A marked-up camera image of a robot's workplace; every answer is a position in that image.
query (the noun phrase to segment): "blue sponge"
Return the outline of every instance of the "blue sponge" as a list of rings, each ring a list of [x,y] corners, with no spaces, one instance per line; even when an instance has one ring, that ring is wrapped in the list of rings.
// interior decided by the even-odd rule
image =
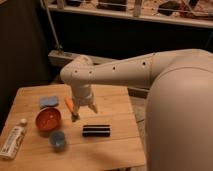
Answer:
[[[45,107],[54,107],[58,105],[58,97],[51,96],[51,97],[42,97],[39,101],[40,109]]]

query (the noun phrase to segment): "toothpaste tube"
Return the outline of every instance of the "toothpaste tube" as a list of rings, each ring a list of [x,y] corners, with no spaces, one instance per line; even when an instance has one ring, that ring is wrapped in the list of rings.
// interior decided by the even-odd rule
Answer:
[[[26,133],[26,119],[21,119],[20,123],[16,125],[11,131],[10,134],[5,141],[1,151],[0,157],[4,159],[14,159],[18,149],[21,145],[21,142]]]

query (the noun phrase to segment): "wall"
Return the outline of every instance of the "wall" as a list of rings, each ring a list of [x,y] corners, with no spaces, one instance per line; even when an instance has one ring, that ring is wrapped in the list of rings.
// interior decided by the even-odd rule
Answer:
[[[17,89],[51,79],[38,7],[37,0],[8,0],[0,5],[0,130]]]
[[[145,53],[206,46],[212,29],[53,12],[65,51],[116,59]]]

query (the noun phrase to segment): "orange bowl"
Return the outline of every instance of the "orange bowl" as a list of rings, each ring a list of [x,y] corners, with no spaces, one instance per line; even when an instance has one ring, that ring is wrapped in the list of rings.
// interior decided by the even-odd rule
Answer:
[[[49,107],[42,110],[36,117],[36,126],[39,131],[49,132],[60,126],[61,113],[58,109]]]

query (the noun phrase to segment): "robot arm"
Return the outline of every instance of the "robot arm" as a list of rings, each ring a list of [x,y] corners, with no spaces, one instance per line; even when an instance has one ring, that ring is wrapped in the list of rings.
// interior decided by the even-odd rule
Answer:
[[[193,57],[201,52],[207,53],[195,49],[158,52],[101,65],[93,65],[88,56],[82,55],[61,70],[61,78],[71,86],[74,106],[78,109],[94,105],[90,84],[150,88],[156,77],[176,58]]]
[[[149,171],[213,170],[213,54],[204,50],[153,53],[93,65],[81,56],[61,71],[74,105],[94,105],[90,84],[150,88],[146,101]]]

